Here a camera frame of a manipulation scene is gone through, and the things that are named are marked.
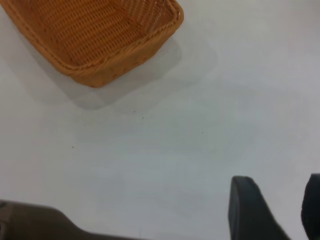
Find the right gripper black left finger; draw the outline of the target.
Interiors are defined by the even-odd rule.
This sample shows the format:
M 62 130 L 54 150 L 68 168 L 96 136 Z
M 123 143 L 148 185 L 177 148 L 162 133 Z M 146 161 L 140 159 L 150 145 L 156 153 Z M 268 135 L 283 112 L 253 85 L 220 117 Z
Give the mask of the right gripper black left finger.
M 248 176 L 233 176 L 228 223 L 232 240 L 288 240 L 275 220 L 258 185 Z

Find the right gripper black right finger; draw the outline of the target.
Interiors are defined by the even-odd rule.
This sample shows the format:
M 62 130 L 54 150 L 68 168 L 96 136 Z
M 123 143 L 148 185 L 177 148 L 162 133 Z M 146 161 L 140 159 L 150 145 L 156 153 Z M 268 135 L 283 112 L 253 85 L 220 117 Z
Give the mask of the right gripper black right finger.
M 304 190 L 301 222 L 309 240 L 320 239 L 320 174 L 312 173 Z

